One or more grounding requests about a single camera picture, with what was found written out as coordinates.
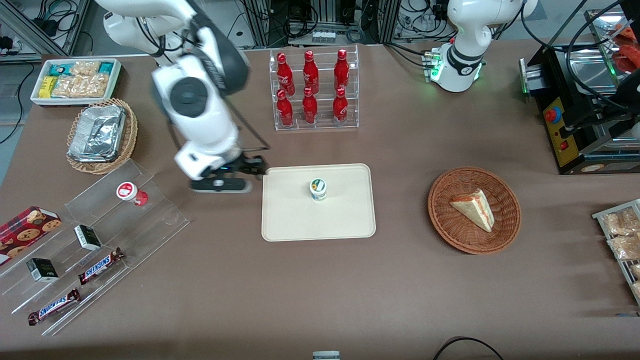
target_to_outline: brown table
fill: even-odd
[[[371,168],[372,238],[293,243],[262,239],[260,183],[248,195],[188,190],[149,95],[154,61],[121,58],[118,96],[140,122],[133,158],[193,222],[54,337],[0,300],[0,359],[280,360],[329,349],[345,360],[430,359],[457,335],[506,359],[637,357],[640,319],[614,317],[637,307],[590,214],[640,197],[640,177],[557,175],[536,106],[520,92],[517,61],[537,48],[496,42],[477,83],[449,94],[388,49],[361,46],[360,129],[286,134],[273,129],[269,53],[248,52],[251,80],[233,100],[273,145],[272,167]],[[60,208],[98,180],[65,159],[77,112],[33,107],[0,222],[32,204]],[[522,230],[500,254],[463,254],[428,220],[431,183],[463,165],[495,172],[520,200]]]

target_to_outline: red and white cup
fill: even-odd
[[[129,181],[118,186],[116,195],[118,195],[121,200],[132,202],[135,206],[142,206],[149,200],[147,193],[139,190],[136,185]]]

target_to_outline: red cookie box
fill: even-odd
[[[31,206],[0,226],[0,266],[62,224],[58,214]]]

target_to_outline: round wicker basket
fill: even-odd
[[[449,204],[451,198],[482,189],[495,224],[487,233]],[[428,199],[431,222],[453,247],[469,254],[493,254],[504,250],[518,235],[520,205],[509,186],[495,174],[477,167],[455,168],[440,175]]]
[[[104,175],[122,166],[122,164],[131,157],[133,148],[136,146],[136,136],[138,135],[138,120],[136,119],[136,114],[131,111],[131,108],[126,102],[120,99],[108,99],[96,102],[95,104],[89,105],[87,108],[98,108],[108,105],[118,105],[127,111],[127,118],[124,123],[125,128],[122,133],[122,142],[120,144],[120,154],[116,160],[111,163],[81,163],[79,161],[72,160],[67,156],[67,160],[74,169],[82,172],[89,172],[94,175]],[[71,140],[76,134],[76,127],[79,119],[80,113],[76,116],[76,120],[71,126],[71,131],[69,131],[69,135],[67,136],[67,146],[71,145]]]

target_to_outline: red bottle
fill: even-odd
[[[287,94],[282,89],[278,89],[278,92],[276,94],[278,96],[278,102],[276,102],[276,107],[278,108],[280,122],[284,127],[292,127],[293,126],[293,107],[291,106],[291,101],[287,99]]]
[[[338,88],[335,94],[336,96],[333,100],[333,123],[342,126],[347,122],[347,106],[349,103],[344,97],[344,88]]]
[[[287,57],[284,53],[278,53],[278,82],[280,88],[287,92],[288,96],[293,96],[296,93],[296,87],[293,85],[293,71],[287,64]]]
[[[318,65],[314,61],[314,52],[305,51],[305,67],[302,69],[305,77],[305,86],[309,86],[314,94],[320,91],[320,77],[318,75]]]
[[[333,76],[335,78],[333,85],[336,90],[340,87],[347,88],[349,84],[349,63],[347,62],[347,51],[345,49],[338,50],[338,61],[333,68]]]
[[[305,98],[302,100],[302,108],[305,110],[305,121],[307,124],[315,124],[318,118],[318,101],[309,86],[305,88]]]

